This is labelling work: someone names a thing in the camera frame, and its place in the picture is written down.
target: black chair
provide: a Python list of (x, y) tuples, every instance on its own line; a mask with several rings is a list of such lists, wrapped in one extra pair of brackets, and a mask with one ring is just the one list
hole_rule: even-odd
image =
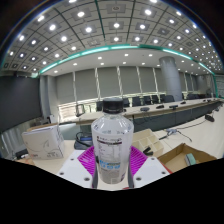
[(139, 107), (141, 106), (141, 100), (139, 96), (132, 97), (132, 107)]
[(174, 100), (172, 95), (166, 95), (165, 98), (164, 98), (164, 102), (165, 103), (172, 103), (172, 102), (175, 102), (175, 100)]
[(152, 95), (152, 102), (153, 102), (153, 104), (159, 103), (159, 98), (157, 95)]
[(97, 101), (96, 102), (96, 111), (102, 111), (103, 110), (103, 101)]
[(152, 105), (150, 96), (144, 96), (145, 105)]
[(123, 98), (123, 105), (124, 107), (130, 107), (130, 102), (128, 98)]
[(165, 96), (165, 94), (160, 95), (160, 103), (164, 103)]

